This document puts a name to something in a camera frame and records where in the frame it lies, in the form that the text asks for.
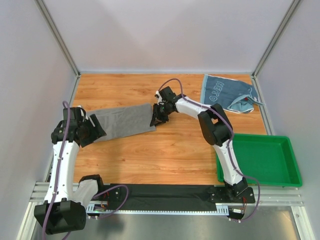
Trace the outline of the grey terry towel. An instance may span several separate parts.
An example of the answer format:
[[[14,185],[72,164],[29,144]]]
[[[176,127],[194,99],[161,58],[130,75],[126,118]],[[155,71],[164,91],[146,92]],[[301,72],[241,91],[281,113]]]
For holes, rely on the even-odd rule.
[[[96,142],[125,138],[156,130],[155,126],[150,126],[153,107],[149,103],[97,109],[89,111],[88,114],[95,114],[102,129],[106,132],[106,136],[100,137]]]

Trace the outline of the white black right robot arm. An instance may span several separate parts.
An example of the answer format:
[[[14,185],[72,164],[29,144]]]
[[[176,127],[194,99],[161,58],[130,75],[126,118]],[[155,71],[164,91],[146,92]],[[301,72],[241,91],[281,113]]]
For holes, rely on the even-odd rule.
[[[242,173],[233,147],[235,136],[232,125],[219,104],[207,105],[194,101],[184,94],[175,94],[167,86],[156,91],[157,103],[153,105],[151,126],[169,121],[173,112],[193,117],[199,121],[205,141],[211,145],[223,170],[223,182],[229,194],[238,197],[247,188],[246,177]]]

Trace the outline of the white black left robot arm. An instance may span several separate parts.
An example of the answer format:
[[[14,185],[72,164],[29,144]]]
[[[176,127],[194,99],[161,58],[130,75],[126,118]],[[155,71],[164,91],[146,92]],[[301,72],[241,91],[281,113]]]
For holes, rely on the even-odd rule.
[[[51,133],[53,163],[49,187],[42,204],[34,208],[34,217],[42,227],[42,236],[83,230],[87,207],[102,190],[100,175],[87,175],[73,188],[78,152],[106,132],[95,114],[81,107],[64,107],[63,119]]]

